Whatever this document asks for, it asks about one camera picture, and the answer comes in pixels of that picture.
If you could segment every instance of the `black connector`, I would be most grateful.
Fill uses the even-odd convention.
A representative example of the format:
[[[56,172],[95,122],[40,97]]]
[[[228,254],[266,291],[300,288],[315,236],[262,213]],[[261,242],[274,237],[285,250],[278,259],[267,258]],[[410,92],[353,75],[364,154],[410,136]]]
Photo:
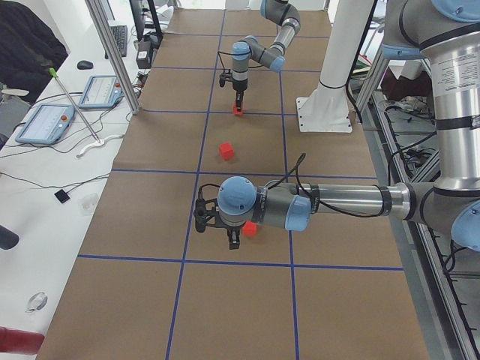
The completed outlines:
[[[62,204],[65,203],[65,202],[67,202],[67,201],[70,199],[70,197],[68,196],[68,194],[67,194],[63,189],[60,189],[59,191],[57,191],[57,192],[55,193],[55,197],[56,197],[56,198],[58,199],[58,201],[59,201],[60,203],[62,203]]]

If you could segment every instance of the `red object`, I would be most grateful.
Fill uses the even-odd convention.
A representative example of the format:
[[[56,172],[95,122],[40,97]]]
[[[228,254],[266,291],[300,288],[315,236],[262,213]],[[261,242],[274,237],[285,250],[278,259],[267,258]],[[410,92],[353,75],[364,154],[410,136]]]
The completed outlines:
[[[235,105],[235,103],[233,103],[233,115],[238,115],[238,116],[242,116],[243,115],[243,109],[237,109],[237,106]]]
[[[257,225],[251,221],[247,221],[241,228],[241,232],[245,236],[255,236],[257,234]]]
[[[218,151],[220,152],[221,157],[224,160],[229,160],[233,158],[235,152],[233,151],[233,146],[229,142],[225,142],[218,147]]]
[[[0,353],[34,355],[38,353],[44,338],[36,332],[0,326]]]

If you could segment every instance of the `black fabric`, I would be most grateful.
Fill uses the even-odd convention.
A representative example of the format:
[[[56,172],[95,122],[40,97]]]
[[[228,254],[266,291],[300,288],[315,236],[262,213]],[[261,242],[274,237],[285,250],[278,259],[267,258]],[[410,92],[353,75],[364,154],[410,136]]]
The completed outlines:
[[[13,89],[29,90],[25,101],[35,101],[67,51],[52,30],[28,7],[0,0],[0,82]]]

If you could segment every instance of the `white pole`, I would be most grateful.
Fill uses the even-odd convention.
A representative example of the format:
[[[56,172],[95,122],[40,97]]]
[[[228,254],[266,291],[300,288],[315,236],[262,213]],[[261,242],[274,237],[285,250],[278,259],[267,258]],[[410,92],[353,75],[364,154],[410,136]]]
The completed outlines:
[[[374,3],[375,0],[340,0],[319,85],[310,97],[297,98],[301,132],[352,132],[344,86]]]

